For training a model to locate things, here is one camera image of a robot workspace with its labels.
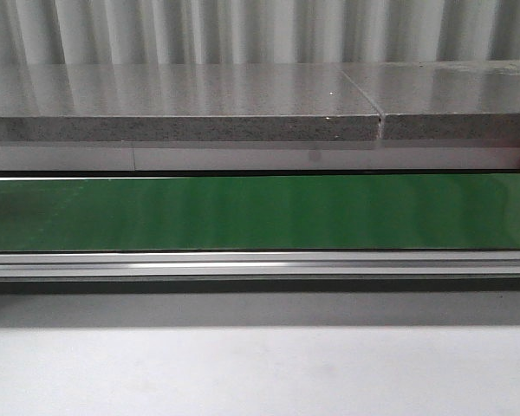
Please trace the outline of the aluminium conveyor frame rail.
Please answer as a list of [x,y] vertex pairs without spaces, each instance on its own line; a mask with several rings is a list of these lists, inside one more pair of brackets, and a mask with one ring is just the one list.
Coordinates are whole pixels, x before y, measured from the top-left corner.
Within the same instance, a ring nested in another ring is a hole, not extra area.
[[520,250],[0,254],[0,283],[520,277]]

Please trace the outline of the grey pleated curtain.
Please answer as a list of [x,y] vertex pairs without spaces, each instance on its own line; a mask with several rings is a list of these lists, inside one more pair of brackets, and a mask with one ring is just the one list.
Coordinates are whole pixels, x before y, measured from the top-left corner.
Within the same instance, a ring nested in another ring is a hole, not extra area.
[[0,1],[0,64],[520,60],[520,1]]

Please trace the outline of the grey stone countertop slab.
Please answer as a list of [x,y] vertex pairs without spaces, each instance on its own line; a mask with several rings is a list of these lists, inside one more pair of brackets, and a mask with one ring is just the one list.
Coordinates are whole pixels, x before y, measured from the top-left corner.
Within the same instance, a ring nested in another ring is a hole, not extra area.
[[0,64],[0,141],[372,142],[331,64]]
[[349,63],[393,140],[520,142],[520,61]]

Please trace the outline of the grey stone countertop slab right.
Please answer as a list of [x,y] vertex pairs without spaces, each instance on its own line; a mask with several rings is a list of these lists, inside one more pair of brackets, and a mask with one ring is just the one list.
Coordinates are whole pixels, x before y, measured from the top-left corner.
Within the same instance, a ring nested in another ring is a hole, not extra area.
[[520,61],[349,63],[393,140],[520,142]]

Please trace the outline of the grey stone countertop slab left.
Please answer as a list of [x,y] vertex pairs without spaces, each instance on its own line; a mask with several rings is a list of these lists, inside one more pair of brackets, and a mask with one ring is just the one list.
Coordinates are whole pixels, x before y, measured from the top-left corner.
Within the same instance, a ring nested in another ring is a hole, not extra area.
[[0,141],[372,142],[331,64],[0,64]]

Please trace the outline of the green conveyor belt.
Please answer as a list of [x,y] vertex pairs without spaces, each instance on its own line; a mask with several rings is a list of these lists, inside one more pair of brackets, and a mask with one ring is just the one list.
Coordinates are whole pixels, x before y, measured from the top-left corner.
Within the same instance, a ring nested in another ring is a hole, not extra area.
[[0,180],[0,251],[520,250],[520,173]]

